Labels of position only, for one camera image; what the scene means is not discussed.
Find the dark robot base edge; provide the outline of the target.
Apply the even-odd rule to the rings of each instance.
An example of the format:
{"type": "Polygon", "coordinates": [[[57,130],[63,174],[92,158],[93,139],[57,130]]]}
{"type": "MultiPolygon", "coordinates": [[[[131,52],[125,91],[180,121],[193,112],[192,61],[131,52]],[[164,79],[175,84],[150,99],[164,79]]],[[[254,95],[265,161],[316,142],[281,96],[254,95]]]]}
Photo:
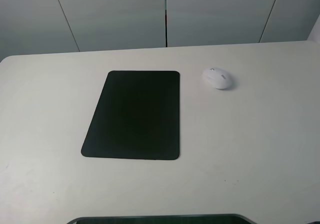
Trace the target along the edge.
{"type": "Polygon", "coordinates": [[[70,224],[252,224],[253,221],[236,214],[169,215],[127,217],[82,217],[70,224]]]}

